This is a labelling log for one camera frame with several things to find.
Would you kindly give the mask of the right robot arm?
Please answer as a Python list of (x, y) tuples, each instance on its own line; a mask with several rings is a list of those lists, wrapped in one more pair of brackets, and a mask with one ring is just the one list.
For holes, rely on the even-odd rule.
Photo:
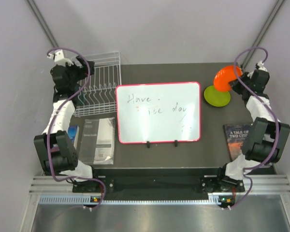
[(228, 191), (234, 182), (242, 180), (249, 172), (277, 163), (282, 156), (290, 126), (279, 121), (268, 95), (263, 92), (269, 79), (267, 69), (258, 67), (229, 82), (232, 90), (242, 96), (253, 123), (241, 146), (241, 154), (219, 170), (216, 186), (221, 191)]

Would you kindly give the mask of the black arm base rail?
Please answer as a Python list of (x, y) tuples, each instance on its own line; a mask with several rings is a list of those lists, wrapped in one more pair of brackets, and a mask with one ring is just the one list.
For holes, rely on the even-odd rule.
[(224, 168), (95, 169), (94, 177), (106, 186), (106, 194), (124, 191), (190, 190), (193, 193), (243, 192), (242, 180), (223, 174)]

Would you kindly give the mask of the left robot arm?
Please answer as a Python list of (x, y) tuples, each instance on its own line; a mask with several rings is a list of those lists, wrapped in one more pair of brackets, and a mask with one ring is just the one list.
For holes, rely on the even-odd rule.
[(41, 135), (34, 137), (34, 146), (43, 171), (46, 174), (74, 176), (88, 191), (96, 191), (100, 180), (93, 175), (89, 165), (78, 159), (73, 141), (68, 135), (71, 118), (80, 105), (83, 94), (79, 91), (79, 81), (94, 74), (94, 61), (77, 56), (80, 65), (65, 58), (58, 51), (51, 58), (56, 65), (50, 73), (55, 83), (53, 112), (49, 123)]

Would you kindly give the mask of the lime green plate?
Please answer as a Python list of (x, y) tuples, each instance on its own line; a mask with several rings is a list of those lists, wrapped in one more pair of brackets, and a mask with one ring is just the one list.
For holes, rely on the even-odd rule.
[(216, 90), (213, 85), (208, 86), (204, 90), (203, 96), (205, 101), (214, 107), (224, 107), (231, 101), (231, 95), (229, 92), (220, 92)]

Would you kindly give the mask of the orange plate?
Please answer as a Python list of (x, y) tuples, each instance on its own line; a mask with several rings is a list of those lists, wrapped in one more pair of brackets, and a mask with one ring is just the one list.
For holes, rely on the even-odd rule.
[(220, 92), (227, 92), (231, 90), (229, 82), (237, 79), (236, 75), (241, 76), (242, 70), (240, 67), (235, 66), (236, 72), (234, 72), (234, 66), (229, 65), (222, 68), (215, 76), (213, 84), (214, 88)]

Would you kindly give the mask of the teal blue plate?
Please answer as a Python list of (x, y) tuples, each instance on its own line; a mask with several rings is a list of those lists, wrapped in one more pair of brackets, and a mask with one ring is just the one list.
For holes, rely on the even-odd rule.
[(82, 106), (85, 104), (85, 97), (83, 91), (79, 92), (77, 98), (78, 98), (77, 106)]

